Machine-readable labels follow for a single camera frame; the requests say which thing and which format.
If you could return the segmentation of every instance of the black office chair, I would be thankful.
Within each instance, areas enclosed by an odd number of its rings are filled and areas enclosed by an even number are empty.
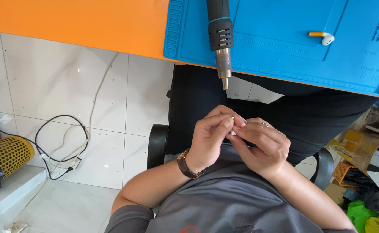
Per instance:
[[[168,142],[169,126],[154,124],[149,136],[148,163],[147,168],[162,165]],[[325,190],[333,174],[333,157],[330,152],[322,148],[314,157],[316,158],[316,172],[310,179],[321,190]]]

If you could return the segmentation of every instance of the airpod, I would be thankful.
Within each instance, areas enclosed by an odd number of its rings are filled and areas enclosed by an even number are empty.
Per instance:
[[[321,40],[322,45],[329,45],[330,43],[332,43],[332,41],[335,40],[335,37],[332,34],[327,33],[327,32],[313,32],[312,31],[312,32],[309,32],[307,35],[323,37],[323,40]]]

